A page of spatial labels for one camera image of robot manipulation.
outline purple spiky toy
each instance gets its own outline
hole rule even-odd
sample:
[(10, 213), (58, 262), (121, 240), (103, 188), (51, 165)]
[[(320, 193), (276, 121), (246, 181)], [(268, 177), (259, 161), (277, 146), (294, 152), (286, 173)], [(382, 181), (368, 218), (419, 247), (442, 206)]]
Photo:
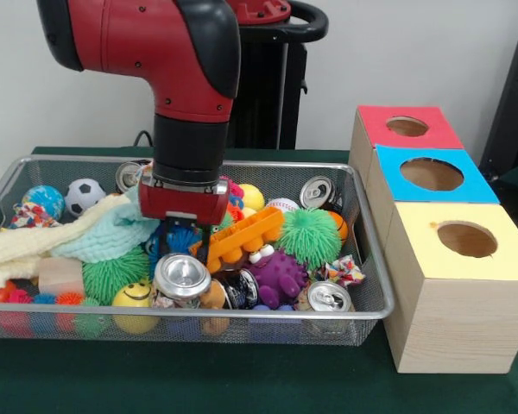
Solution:
[(259, 298), (270, 309), (293, 303), (306, 285), (306, 268), (284, 250), (274, 250), (267, 245), (253, 253), (250, 261), (252, 264), (246, 268), (256, 278)]

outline cream towel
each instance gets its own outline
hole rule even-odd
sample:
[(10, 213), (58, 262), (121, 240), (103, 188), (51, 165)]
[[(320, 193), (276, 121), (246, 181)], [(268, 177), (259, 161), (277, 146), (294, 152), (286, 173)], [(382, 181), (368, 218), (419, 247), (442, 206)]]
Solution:
[(81, 237), (101, 216), (114, 207), (130, 203), (122, 196), (107, 196), (85, 211), (73, 223), (60, 227), (15, 229), (0, 233), (0, 288), (8, 279), (30, 279), (47, 252), (62, 243)]

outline wire basket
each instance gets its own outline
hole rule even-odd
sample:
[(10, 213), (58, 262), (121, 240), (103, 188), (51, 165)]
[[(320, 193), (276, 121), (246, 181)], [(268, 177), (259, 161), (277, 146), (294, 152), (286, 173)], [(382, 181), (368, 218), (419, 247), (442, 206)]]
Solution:
[[(114, 192), (115, 172), (127, 160), (131, 159), (57, 155), (18, 160), (0, 180), (0, 227), (11, 220), (13, 204), (35, 185), (63, 190), (75, 179), (85, 177)], [(355, 311), (334, 314), (0, 304), (0, 338), (361, 345), (376, 322), (393, 310), (394, 296), (357, 173), (339, 164), (226, 161), (222, 174), (239, 183), (256, 185), (266, 199), (287, 197), (294, 201), (299, 201), (301, 187), (312, 177), (323, 175), (333, 181), (341, 195), (342, 216), (350, 228), (342, 254), (353, 254), (366, 275), (361, 285), (349, 288)], [(133, 335), (114, 323), (119, 317), (136, 324), (150, 317), (158, 322), (149, 332)], [(87, 325), (97, 328), (84, 329)]]

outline stacked wooden boxes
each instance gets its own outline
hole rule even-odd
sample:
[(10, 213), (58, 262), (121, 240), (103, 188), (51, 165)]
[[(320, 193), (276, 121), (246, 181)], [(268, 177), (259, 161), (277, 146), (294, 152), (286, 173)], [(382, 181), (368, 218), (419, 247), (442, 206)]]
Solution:
[(437, 108), (359, 107), (361, 175), (395, 289), (400, 373), (506, 373), (518, 351), (518, 229)]

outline yellow smiley ball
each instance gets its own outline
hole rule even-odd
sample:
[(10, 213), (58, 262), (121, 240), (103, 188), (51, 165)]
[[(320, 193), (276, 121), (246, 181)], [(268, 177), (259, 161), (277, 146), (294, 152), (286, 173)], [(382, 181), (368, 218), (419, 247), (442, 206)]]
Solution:
[[(152, 288), (147, 283), (131, 283), (121, 289), (113, 298), (113, 306), (149, 308)], [(149, 332), (159, 322), (159, 317), (133, 317), (114, 315), (115, 324), (128, 334), (140, 335)]]
[(243, 205), (255, 211), (261, 210), (265, 206), (265, 198), (257, 187), (251, 184), (241, 184), (243, 190)]

